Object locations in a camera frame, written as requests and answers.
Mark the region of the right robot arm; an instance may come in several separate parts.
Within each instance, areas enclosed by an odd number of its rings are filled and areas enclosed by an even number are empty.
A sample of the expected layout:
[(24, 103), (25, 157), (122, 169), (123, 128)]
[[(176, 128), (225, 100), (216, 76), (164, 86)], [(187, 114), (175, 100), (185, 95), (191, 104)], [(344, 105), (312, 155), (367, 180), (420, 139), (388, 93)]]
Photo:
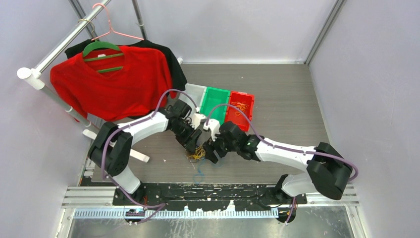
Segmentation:
[(269, 138), (247, 134), (231, 121), (220, 124), (210, 119), (203, 124), (210, 138), (203, 144), (206, 159), (217, 163), (227, 153), (235, 152), (248, 161), (274, 162), (301, 170), (300, 174), (284, 174), (275, 186), (275, 197), (286, 204), (300, 194), (318, 192), (340, 200), (351, 174), (355, 171), (349, 162), (328, 143), (318, 146), (296, 146)]

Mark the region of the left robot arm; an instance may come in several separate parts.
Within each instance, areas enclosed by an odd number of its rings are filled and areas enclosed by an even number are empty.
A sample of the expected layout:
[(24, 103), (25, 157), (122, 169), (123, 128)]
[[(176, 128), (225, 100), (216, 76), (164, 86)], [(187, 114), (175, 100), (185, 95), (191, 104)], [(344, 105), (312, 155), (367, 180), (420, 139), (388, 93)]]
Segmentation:
[(151, 135), (170, 130), (178, 143), (193, 153), (202, 133), (198, 127), (205, 119), (205, 115), (193, 113), (187, 103), (177, 100), (172, 106), (159, 108), (132, 122), (106, 122), (93, 141), (88, 158), (126, 191), (127, 201), (137, 205), (144, 200), (145, 195), (139, 188), (141, 181), (128, 167), (131, 147)]

